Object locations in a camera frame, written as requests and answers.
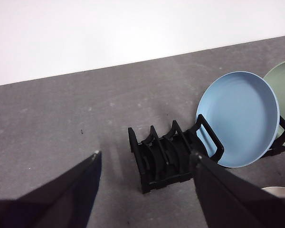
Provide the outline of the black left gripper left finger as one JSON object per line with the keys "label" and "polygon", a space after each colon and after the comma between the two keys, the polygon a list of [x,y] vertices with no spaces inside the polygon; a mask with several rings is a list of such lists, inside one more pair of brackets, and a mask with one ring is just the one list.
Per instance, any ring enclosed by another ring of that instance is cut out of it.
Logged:
{"label": "black left gripper left finger", "polygon": [[102,154],[18,199],[0,199],[0,228],[85,228],[98,193]]}

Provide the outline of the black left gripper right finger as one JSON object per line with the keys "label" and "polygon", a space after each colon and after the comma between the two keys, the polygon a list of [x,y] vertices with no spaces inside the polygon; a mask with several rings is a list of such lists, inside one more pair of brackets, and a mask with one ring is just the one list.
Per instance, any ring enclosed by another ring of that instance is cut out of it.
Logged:
{"label": "black left gripper right finger", "polygon": [[277,197],[199,153],[190,171],[209,228],[285,228],[285,198]]}

